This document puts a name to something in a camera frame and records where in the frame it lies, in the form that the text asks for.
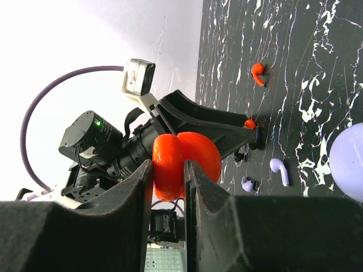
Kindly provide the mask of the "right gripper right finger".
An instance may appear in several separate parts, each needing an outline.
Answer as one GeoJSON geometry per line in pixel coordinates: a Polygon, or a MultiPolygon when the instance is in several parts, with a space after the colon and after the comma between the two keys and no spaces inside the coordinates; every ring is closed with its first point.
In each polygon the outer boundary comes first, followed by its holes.
{"type": "Polygon", "coordinates": [[[184,163],[187,271],[361,271],[362,207],[345,198],[233,196],[184,163]]]}

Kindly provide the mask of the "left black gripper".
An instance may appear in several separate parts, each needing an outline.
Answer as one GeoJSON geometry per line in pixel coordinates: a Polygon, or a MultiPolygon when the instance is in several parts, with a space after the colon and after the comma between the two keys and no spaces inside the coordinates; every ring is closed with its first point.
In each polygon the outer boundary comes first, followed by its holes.
{"type": "Polygon", "coordinates": [[[154,104],[157,114],[145,124],[137,126],[130,135],[130,124],[144,113],[132,109],[124,121],[122,134],[106,123],[106,142],[111,145],[106,165],[106,176],[115,181],[129,177],[145,160],[152,158],[157,136],[165,133],[199,133],[209,138],[218,148],[221,158],[226,158],[243,146],[257,149],[257,130],[244,126],[245,114],[227,112],[196,104],[181,91],[176,90],[154,104]]]}

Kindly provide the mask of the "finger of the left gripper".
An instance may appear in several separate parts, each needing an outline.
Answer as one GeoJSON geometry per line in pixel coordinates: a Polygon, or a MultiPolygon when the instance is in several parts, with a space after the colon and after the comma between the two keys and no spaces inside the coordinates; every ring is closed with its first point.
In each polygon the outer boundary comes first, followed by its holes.
{"type": "Polygon", "coordinates": [[[244,162],[247,160],[248,154],[250,151],[255,150],[260,145],[260,136],[261,136],[261,127],[257,126],[255,129],[255,140],[252,143],[248,143],[244,146],[244,151],[240,152],[239,149],[234,152],[234,161],[235,162],[244,162]]]}

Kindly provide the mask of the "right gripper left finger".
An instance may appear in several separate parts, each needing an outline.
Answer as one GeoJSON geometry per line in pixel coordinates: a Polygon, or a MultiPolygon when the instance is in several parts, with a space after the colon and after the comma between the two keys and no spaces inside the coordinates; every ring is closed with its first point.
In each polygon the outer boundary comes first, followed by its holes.
{"type": "Polygon", "coordinates": [[[2,271],[143,271],[153,164],[69,209],[56,202],[1,203],[2,271]]]}

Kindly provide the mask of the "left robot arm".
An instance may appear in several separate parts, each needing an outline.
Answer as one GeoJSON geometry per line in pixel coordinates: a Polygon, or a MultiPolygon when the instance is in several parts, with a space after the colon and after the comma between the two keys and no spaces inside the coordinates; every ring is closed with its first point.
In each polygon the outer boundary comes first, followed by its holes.
{"type": "Polygon", "coordinates": [[[145,160],[152,158],[157,136],[183,132],[209,138],[221,157],[234,154],[243,160],[239,149],[254,150],[260,144],[261,129],[252,128],[244,114],[203,107],[176,90],[151,106],[154,115],[147,123],[130,130],[144,111],[137,107],[125,119],[122,133],[92,110],[80,115],[64,132],[60,154],[74,161],[62,196],[85,203],[127,179],[145,160]]]}

